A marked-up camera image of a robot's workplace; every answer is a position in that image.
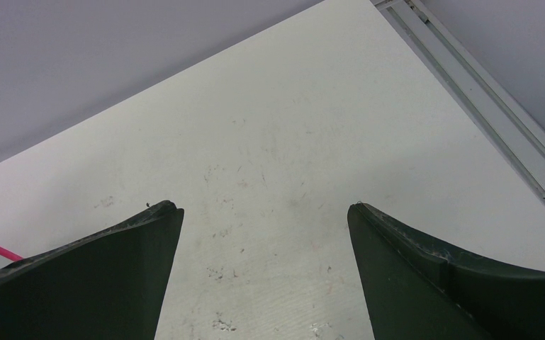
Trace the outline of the right aluminium rail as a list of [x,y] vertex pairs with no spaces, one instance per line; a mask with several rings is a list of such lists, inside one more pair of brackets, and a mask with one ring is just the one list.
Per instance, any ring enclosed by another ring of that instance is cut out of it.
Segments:
[[545,205],[545,130],[421,1],[373,1]]

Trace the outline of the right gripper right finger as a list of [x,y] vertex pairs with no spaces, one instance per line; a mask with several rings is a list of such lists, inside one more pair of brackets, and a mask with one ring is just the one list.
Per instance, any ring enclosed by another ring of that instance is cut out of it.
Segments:
[[366,203],[347,220],[376,339],[545,339],[545,271],[475,254]]

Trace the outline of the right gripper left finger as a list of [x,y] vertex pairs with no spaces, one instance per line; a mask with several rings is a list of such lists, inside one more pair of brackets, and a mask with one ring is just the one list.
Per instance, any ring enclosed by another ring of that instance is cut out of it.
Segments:
[[183,220],[164,200],[0,268],[0,339],[153,339]]

